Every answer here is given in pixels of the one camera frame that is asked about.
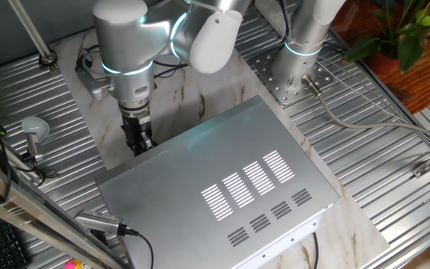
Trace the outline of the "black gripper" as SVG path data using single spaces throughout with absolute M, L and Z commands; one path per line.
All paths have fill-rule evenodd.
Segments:
M 157 146 L 157 143 L 152 140 L 152 120 L 148 108 L 139 111 L 122 109 L 121 112 L 122 130 L 127 138 L 127 146 L 134 153 L 134 156 Z M 141 138 L 143 147 L 136 141 L 132 141 Z

